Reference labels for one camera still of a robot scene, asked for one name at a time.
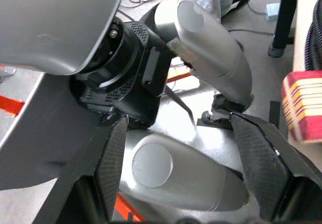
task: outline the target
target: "striped box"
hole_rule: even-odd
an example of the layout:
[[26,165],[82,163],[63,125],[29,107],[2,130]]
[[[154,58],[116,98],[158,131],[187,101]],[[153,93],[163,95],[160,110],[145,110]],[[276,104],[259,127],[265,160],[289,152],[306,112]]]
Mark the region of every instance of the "striped box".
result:
[[299,143],[322,142],[322,70],[289,73],[282,86],[288,130]]

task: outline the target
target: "orange stripe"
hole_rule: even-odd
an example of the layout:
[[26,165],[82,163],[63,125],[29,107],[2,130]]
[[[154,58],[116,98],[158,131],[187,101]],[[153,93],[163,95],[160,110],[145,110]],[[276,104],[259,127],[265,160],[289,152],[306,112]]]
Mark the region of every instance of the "orange stripe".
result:
[[293,127],[294,127],[293,122],[291,122],[290,124],[288,124],[288,130],[292,130],[292,129],[293,129]]
[[286,120],[286,123],[290,124],[292,121],[293,121],[293,118],[290,117],[288,120]]
[[299,122],[304,117],[312,116],[322,116],[322,108],[304,109],[296,116],[296,121]]
[[[317,87],[318,84],[322,84],[322,78],[310,78],[310,79],[301,79],[297,80],[296,82],[293,83],[293,85],[290,87],[289,92],[293,96],[297,90],[301,88],[311,88],[311,87]],[[287,102],[287,97],[285,96],[282,105],[285,105]]]
[[285,117],[287,117],[289,114],[291,114],[291,110],[288,110],[287,112],[284,112]]
[[115,209],[128,221],[130,214],[133,214],[133,222],[145,222],[144,218],[118,193],[115,201]]
[[[303,109],[322,108],[322,97],[303,98],[294,107],[293,110],[298,116]],[[292,117],[290,114],[285,114],[286,120],[289,121]]]
[[294,96],[292,96],[292,102],[296,102],[296,100],[301,96],[307,96],[307,95],[316,95],[322,93],[322,87],[315,87],[315,88],[304,88],[299,89],[296,91]]
[[284,108],[285,114],[287,114],[287,112],[290,110],[290,105],[287,103],[283,108]]
[[185,74],[180,74],[178,76],[175,76],[175,77],[172,77],[172,78],[169,78],[167,80],[167,83],[170,83],[170,82],[175,82],[177,80],[180,80],[180,79],[183,79],[183,78],[186,78],[186,77],[189,77],[191,76],[191,74],[188,72],[188,73],[185,73]]
[[297,87],[309,86],[309,85],[315,85],[315,84],[322,84],[322,78],[308,78],[308,79],[297,80],[290,87],[290,93],[292,94]]
[[314,99],[314,98],[322,98],[322,94],[312,94],[312,95],[303,95],[300,96],[298,99],[296,99],[295,102],[293,102],[293,105],[298,104],[300,101],[304,100],[304,99]]
[[[291,101],[292,97],[291,97],[291,93],[290,93],[290,85],[289,85],[289,82],[288,82],[288,79],[287,77],[284,79],[283,81],[283,86],[284,86],[284,90],[285,90],[285,99],[287,101],[287,99],[289,99]],[[295,114],[295,111],[292,107],[290,107],[290,115],[291,115],[291,119],[295,119],[296,118],[296,114]],[[301,131],[299,129],[299,125],[296,123],[296,122],[293,122],[292,128],[294,128],[294,135],[295,135],[295,138],[299,141],[302,140],[302,134],[301,134]]]
[[0,109],[17,116],[24,106],[24,102],[0,96]]

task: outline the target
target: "gray floor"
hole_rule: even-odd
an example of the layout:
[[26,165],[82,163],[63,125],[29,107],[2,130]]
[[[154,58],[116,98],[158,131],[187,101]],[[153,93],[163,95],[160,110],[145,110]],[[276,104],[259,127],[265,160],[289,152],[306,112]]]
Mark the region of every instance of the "gray floor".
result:
[[[263,11],[266,4],[278,1],[251,0],[250,4],[254,9]],[[122,2],[122,4],[131,6],[127,1]],[[152,4],[145,4],[132,10],[123,9],[123,11],[139,20],[152,7]],[[222,24],[227,29],[252,29],[274,33],[276,21],[268,22],[265,16],[255,15],[247,7],[244,7],[225,17]],[[281,100],[282,80],[291,71],[293,47],[288,46],[281,58],[274,59],[267,55],[272,36],[247,32],[232,32],[231,34],[243,44],[253,74],[253,94],[255,98],[247,113],[268,120],[269,102]],[[7,79],[0,85],[0,95],[26,100],[38,75],[38,72],[19,69],[14,77]],[[191,107],[195,119],[199,118],[203,111],[210,109],[214,90],[200,83],[196,78],[189,77],[177,81],[174,90]],[[2,121],[0,138],[2,138],[13,119],[2,112],[0,112],[0,118]],[[186,112],[167,97],[162,100],[156,124],[152,129],[166,133],[195,147],[221,164],[242,171],[235,139],[231,132],[207,127],[198,127],[195,130]],[[54,180],[32,188],[1,191],[0,223],[31,223],[53,184]],[[148,205],[131,197],[127,198],[147,220],[164,219],[169,223],[185,216],[193,216],[203,222],[225,220],[236,223],[250,216],[258,216],[259,213],[259,207],[252,194],[249,204],[240,210],[210,213]]]

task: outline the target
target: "red tape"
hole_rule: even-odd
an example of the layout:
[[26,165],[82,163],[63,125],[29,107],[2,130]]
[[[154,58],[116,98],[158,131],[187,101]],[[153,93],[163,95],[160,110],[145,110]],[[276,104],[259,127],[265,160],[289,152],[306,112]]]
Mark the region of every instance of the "red tape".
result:
[[17,116],[24,106],[24,102],[0,96],[0,109]]
[[178,75],[178,76],[175,76],[175,77],[169,78],[169,79],[167,80],[167,83],[175,82],[175,81],[177,81],[177,80],[181,80],[181,79],[186,78],[186,77],[189,77],[189,76],[191,76],[191,74],[190,74],[189,72],[188,72],[188,73],[185,73],[185,74],[180,74],[180,75]]
[[120,193],[116,196],[115,209],[127,221],[145,222],[144,218],[123,198],[123,196],[120,195]]

